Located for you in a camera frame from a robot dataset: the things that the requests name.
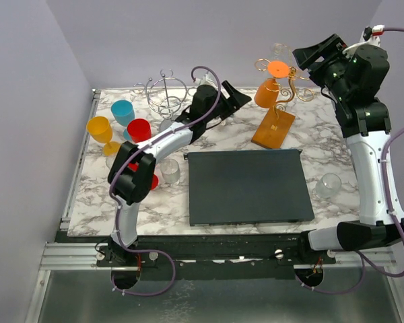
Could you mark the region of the orange plastic wine glass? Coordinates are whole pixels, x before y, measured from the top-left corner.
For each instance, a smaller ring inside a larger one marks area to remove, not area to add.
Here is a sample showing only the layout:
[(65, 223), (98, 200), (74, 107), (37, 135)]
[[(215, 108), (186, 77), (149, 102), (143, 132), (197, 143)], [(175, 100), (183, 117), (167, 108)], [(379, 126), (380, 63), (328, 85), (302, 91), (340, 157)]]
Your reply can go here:
[(261, 108), (272, 108), (280, 91), (280, 84), (277, 80), (287, 77), (290, 67), (283, 61), (269, 61), (267, 59), (257, 60), (255, 67), (259, 71), (268, 72), (269, 77), (259, 86), (254, 101)]

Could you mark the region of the clear ribbed wine glass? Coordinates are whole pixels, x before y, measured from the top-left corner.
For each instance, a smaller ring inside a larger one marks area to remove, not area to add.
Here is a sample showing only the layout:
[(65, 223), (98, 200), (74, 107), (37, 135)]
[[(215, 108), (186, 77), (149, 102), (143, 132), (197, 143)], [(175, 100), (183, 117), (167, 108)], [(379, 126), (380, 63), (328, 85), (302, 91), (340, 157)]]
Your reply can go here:
[(162, 177), (167, 184), (176, 184), (180, 181), (180, 167), (175, 159), (164, 159), (160, 163)]

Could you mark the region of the blue plastic wine glass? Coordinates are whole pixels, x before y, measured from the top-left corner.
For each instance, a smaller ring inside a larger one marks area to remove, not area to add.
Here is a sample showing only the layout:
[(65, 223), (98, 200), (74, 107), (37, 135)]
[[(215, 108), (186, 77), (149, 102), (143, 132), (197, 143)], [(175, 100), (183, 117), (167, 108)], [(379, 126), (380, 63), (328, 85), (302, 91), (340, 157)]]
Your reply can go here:
[(128, 100), (118, 100), (112, 104), (111, 112), (115, 120), (124, 127), (124, 139), (129, 141), (131, 137), (128, 133), (127, 127), (135, 119), (135, 112), (132, 103)]

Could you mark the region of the yellow plastic wine glass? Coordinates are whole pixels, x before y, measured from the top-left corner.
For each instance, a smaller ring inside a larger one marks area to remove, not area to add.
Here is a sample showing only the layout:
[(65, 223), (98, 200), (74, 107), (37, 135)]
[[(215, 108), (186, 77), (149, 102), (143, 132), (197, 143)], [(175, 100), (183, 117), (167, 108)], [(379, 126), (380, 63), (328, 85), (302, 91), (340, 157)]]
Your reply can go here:
[(104, 116), (91, 118), (86, 125), (87, 132), (98, 143), (103, 144), (103, 154), (110, 156), (116, 154), (121, 144), (113, 141), (113, 131), (109, 120)]

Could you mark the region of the clear textured wine glass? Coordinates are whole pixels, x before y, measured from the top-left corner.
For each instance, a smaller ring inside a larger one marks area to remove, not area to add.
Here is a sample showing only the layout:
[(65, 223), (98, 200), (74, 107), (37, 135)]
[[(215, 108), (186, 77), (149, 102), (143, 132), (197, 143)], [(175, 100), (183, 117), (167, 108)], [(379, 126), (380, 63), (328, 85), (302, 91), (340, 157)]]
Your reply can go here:
[(115, 161), (115, 156), (111, 155), (111, 156), (107, 156), (106, 157), (106, 167), (110, 170), (114, 164)]

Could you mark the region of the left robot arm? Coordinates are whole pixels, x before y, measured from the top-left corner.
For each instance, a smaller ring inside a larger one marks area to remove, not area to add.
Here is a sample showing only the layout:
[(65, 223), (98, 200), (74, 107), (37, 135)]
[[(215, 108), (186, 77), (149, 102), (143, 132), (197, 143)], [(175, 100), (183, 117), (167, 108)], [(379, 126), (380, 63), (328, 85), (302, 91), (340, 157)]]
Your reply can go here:
[(109, 195), (116, 203), (111, 233), (116, 246), (112, 257), (120, 265), (127, 266), (135, 260), (132, 244), (137, 240), (139, 206), (150, 192), (157, 164), (195, 142), (213, 119), (225, 120), (251, 101), (228, 81), (223, 81), (220, 89), (209, 84), (198, 86), (191, 104), (166, 130), (138, 144), (126, 141), (121, 145), (108, 175)]

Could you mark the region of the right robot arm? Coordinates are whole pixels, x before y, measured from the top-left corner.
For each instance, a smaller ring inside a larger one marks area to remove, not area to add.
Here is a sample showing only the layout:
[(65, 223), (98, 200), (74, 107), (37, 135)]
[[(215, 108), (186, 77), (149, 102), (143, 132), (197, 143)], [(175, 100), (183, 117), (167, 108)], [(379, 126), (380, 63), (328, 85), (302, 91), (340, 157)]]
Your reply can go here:
[(391, 121), (388, 108), (376, 98), (390, 68), (387, 52), (369, 41), (347, 46), (333, 34), (292, 54), (298, 67), (332, 98), (360, 196), (358, 220), (303, 232), (298, 259), (310, 264), (321, 251), (358, 251), (404, 240), (404, 211), (388, 147)]

